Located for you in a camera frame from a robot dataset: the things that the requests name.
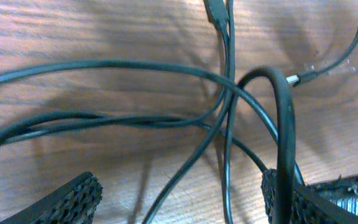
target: wood grain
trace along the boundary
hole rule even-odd
[[[256,65],[285,74],[335,59],[357,27],[358,1],[235,1],[236,78]],[[131,58],[219,72],[219,40],[201,0],[0,0],[0,72],[74,58]],[[358,173],[358,46],[354,74],[322,77],[293,90],[296,159],[307,182]],[[271,113],[265,80],[248,88]],[[59,72],[0,86],[0,127],[31,114],[94,110],[194,116],[214,85],[192,77],[133,70]],[[235,132],[269,167],[276,147],[239,103]],[[104,186],[95,223],[140,223],[163,185],[205,135],[196,128],[104,127],[0,147],[0,221],[83,171]],[[185,176],[155,223],[223,223],[220,138]],[[235,223],[267,223],[261,174],[234,148]]]

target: cord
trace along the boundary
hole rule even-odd
[[[87,68],[131,68],[193,75],[196,77],[208,79],[222,86],[222,90],[215,103],[205,113],[196,118],[188,119],[165,115],[127,115],[114,117],[105,114],[84,111],[57,111],[23,119],[22,121],[3,128],[0,131],[0,145],[23,141],[26,139],[38,138],[49,134],[62,133],[65,131],[74,131],[85,128],[95,128],[105,125],[125,125],[137,128],[177,128],[192,125],[208,130],[205,138],[198,145],[188,160],[179,168],[177,173],[166,184],[166,186],[156,198],[154,204],[151,206],[143,222],[150,223],[171,190],[191,169],[193,164],[200,158],[214,136],[219,133],[225,137],[223,165],[224,177],[222,180],[224,216],[226,223],[232,223],[229,191],[231,145],[235,144],[240,149],[242,149],[255,162],[257,167],[262,172],[267,170],[266,166],[256,156],[255,153],[253,153],[248,147],[241,143],[240,140],[233,137],[232,129],[234,126],[237,99],[238,97],[241,97],[258,114],[264,125],[266,125],[270,135],[273,137],[273,140],[278,145],[278,185],[276,194],[277,198],[275,199],[274,204],[273,222],[288,223],[291,214],[292,187],[294,177],[299,183],[304,184],[299,167],[295,162],[295,116],[293,113],[291,94],[287,84],[292,84],[293,82],[290,81],[291,79],[285,79],[279,71],[273,68],[259,67],[243,76],[238,85],[236,85],[234,83],[235,35],[233,0],[227,1],[227,10],[225,9],[221,0],[206,0],[206,2],[206,9],[210,21],[215,25],[215,28],[222,35],[225,46],[225,70],[223,77],[203,69],[190,68],[173,63],[140,62],[133,60],[113,59],[76,60],[71,62],[53,63],[0,74],[0,84],[20,78],[39,75],[42,73]],[[227,24],[229,24],[229,33],[227,33]],[[345,53],[338,58],[336,62],[320,71],[301,73],[296,77],[298,79],[296,84],[298,85],[300,83],[309,81],[308,78],[313,76],[317,77],[318,75],[338,66],[353,51],[357,43],[358,28],[356,36],[354,37],[351,45],[345,51]],[[262,108],[260,103],[252,95],[244,90],[244,87],[247,85],[247,83],[257,77],[268,78],[275,90],[278,114],[278,129],[275,127],[274,122]],[[223,105],[218,114],[218,117],[216,118],[216,122],[212,126],[204,123],[203,120],[208,116],[211,116],[221,103],[223,103]],[[220,129],[220,127],[226,115],[227,123],[226,128],[223,131]],[[77,119],[77,121],[65,121],[66,119]]]

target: tabletop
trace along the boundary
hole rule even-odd
[[[235,1],[236,80],[258,65],[285,75],[335,60],[350,44],[358,1]],[[0,72],[81,58],[174,62],[214,72],[221,41],[202,0],[0,0]],[[358,173],[358,46],[336,73],[292,89],[296,160],[307,183]],[[247,89],[275,114],[266,80]],[[211,106],[212,83],[143,70],[58,72],[0,86],[0,128],[56,110],[196,116]],[[202,140],[197,128],[109,126],[0,147],[0,221],[84,171],[104,187],[94,223],[139,223],[154,198]],[[275,167],[277,147],[244,103],[235,136]],[[155,223],[224,223],[221,138],[174,188]],[[267,223],[261,173],[232,150],[235,223]]]

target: wooden surface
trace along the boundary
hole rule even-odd
[[[256,65],[291,75],[335,59],[351,42],[358,1],[235,1],[236,78]],[[0,0],[0,72],[74,58],[176,62],[219,72],[219,41],[201,0]],[[358,173],[357,71],[293,90],[296,159],[308,183]],[[268,82],[248,87],[275,113]],[[197,78],[133,70],[82,70],[0,86],[0,127],[31,114],[93,110],[194,116],[213,85]],[[235,132],[269,167],[276,147],[256,115],[239,104]],[[105,127],[0,147],[0,221],[83,171],[104,186],[95,223],[139,223],[163,185],[205,135],[196,128]],[[174,189],[154,223],[223,223],[220,138]],[[235,223],[267,223],[261,174],[232,153]]]

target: black plastic object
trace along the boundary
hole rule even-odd
[[[262,193],[265,199],[265,209],[269,223],[272,221],[277,171],[266,170],[262,179]],[[358,207],[358,175],[302,186],[295,183],[292,206],[292,223],[358,223],[358,214],[348,212],[337,206],[338,200],[345,200],[351,207]]]
[[[102,189],[97,178],[85,172],[1,223],[92,224],[94,211],[102,199]]]

